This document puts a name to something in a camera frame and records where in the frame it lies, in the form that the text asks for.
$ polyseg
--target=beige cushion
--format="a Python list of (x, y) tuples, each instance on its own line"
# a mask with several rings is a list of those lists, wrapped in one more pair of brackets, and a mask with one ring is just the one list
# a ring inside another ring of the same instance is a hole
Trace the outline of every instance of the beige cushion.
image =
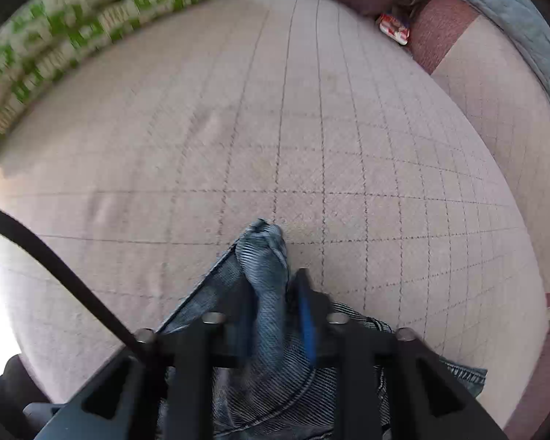
[[(373, 22), (331, 0), (210, 0), (66, 78), (0, 157), (0, 207), (129, 326), (155, 327), (256, 217), (293, 269), (452, 360), (513, 411), (546, 332), (516, 203), (456, 104)], [(69, 398), (114, 341), (0, 243), (28, 364)]]
[(525, 220), (550, 293), (550, 102), (507, 37), (478, 17), (432, 74), (479, 133)]

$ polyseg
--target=cable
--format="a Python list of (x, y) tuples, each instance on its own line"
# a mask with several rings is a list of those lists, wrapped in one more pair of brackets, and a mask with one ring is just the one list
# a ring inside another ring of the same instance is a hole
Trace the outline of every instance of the cable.
[(106, 329), (120, 339), (138, 360), (146, 363), (142, 344), (44, 241), (19, 221), (0, 210), (0, 235), (20, 246), (51, 273)]

